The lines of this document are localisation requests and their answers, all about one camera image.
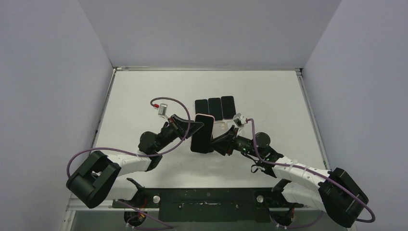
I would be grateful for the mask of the phone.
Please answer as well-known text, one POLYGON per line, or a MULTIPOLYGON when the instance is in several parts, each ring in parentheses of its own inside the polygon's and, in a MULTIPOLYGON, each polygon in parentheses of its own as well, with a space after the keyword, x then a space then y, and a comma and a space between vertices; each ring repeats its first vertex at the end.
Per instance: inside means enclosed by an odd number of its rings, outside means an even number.
POLYGON ((233 119, 236 115, 235 101, 233 96, 222 96, 221 97, 221 106, 223 119, 233 119))
POLYGON ((209 106, 207 99, 199 99, 194 102, 195 114, 209 114, 209 106))
POLYGON ((194 153, 207 154, 211 152, 211 139, 215 118, 212 115, 196 114, 195 122, 202 122, 203 126, 191 137, 190 150, 194 153))

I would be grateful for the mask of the beige phone case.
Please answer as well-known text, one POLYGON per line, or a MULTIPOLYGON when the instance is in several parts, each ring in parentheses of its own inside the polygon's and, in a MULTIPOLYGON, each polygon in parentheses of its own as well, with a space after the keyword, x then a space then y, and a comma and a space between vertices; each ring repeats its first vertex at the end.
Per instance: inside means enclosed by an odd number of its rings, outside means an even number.
POLYGON ((214 123, 213 126, 213 136, 212 138, 217 138, 229 130, 229 126, 225 121, 218 121, 214 123))

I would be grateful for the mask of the black smartphone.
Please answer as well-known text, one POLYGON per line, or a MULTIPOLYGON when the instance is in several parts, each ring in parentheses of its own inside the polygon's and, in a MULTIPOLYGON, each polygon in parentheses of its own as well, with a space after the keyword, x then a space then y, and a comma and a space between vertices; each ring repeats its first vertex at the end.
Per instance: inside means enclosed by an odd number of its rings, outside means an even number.
POLYGON ((215 118, 215 121, 223 120, 222 105, 220 98, 208 99, 209 114, 215 118))

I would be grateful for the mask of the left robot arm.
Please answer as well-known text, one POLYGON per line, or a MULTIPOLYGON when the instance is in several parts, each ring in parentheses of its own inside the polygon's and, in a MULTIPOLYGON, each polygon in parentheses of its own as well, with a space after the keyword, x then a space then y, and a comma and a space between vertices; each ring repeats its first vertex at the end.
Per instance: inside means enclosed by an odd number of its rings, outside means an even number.
POLYGON ((135 154, 127 151, 104 154, 106 148, 93 148, 78 169, 68 176, 66 187, 88 208, 117 199, 138 207, 143 202, 143 187, 129 174, 154 169, 162 159, 158 155, 162 149, 176 139, 191 137, 203 127, 203 122, 172 115, 159 133, 147 131, 141 135, 139 152, 135 154))

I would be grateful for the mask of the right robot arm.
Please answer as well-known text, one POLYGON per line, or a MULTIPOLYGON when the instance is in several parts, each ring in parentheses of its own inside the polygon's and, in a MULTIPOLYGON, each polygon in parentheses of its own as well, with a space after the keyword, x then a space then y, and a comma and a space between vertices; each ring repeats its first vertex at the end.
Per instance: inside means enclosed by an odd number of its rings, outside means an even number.
POLYGON ((318 169, 300 164, 270 146, 270 137, 258 132, 252 139, 238 135, 232 127, 211 140, 210 147, 221 155, 238 151, 257 158, 255 165, 265 174, 288 181, 272 193, 273 203, 303 204, 325 212, 338 225, 350 228, 367 207, 368 197, 343 169, 318 169))

